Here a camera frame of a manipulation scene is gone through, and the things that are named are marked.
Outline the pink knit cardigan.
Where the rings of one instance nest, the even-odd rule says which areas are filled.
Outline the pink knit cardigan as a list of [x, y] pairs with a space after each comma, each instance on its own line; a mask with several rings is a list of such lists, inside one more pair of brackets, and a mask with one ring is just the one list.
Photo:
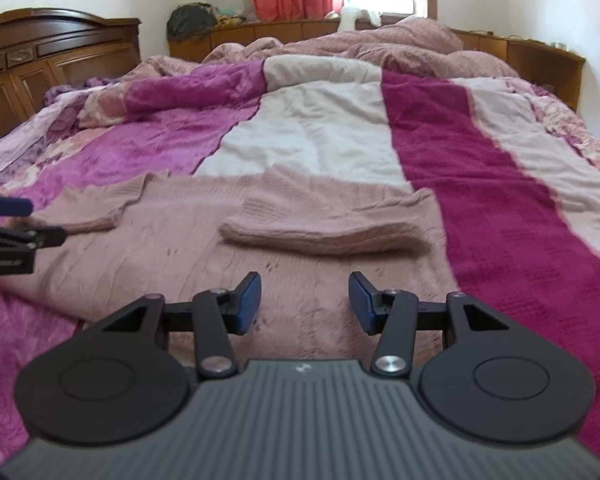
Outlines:
[[434, 191], [283, 166], [66, 188], [31, 223], [62, 226], [68, 240], [40, 252], [32, 274], [0, 278], [0, 289], [88, 322], [150, 292], [187, 301], [259, 273], [261, 307], [234, 341], [241, 360], [368, 361], [374, 342], [349, 306], [352, 272], [427, 301], [457, 286]]

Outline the dark wooden headboard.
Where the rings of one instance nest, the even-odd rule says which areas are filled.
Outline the dark wooden headboard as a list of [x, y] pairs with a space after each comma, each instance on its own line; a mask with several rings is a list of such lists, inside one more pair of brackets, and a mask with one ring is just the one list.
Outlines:
[[67, 9], [0, 14], [0, 139], [43, 108], [50, 88], [116, 79], [140, 64], [137, 18]]

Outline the magenta patchwork quilt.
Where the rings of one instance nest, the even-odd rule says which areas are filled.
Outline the magenta patchwork quilt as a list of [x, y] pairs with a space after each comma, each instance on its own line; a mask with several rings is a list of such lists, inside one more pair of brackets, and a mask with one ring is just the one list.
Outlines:
[[[456, 289], [592, 373], [580, 438], [600, 456], [600, 141], [533, 84], [328, 56], [155, 56], [113, 84], [59, 93], [1, 139], [0, 194], [30, 200], [36, 214], [66, 188], [274, 166], [434, 191]], [[0, 289], [0, 463], [29, 439], [17, 374], [96, 322]]]

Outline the dark bag on cabinet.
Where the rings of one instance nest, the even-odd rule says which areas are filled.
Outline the dark bag on cabinet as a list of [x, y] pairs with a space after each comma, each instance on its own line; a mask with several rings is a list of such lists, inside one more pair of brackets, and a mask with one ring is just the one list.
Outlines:
[[194, 2], [178, 6], [166, 23], [166, 38], [183, 41], [204, 34], [218, 24], [215, 7], [210, 3]]

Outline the dusty pink blanket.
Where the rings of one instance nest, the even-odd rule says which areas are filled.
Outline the dusty pink blanket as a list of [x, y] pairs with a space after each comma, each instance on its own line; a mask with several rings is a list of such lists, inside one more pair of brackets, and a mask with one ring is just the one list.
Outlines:
[[459, 36], [430, 18], [404, 18], [394, 25], [334, 32], [289, 44], [273, 37], [259, 38], [248, 46], [229, 42], [213, 49], [204, 62], [230, 64], [279, 55], [350, 58], [400, 74], [441, 79], [518, 76], [500, 58], [466, 50]]

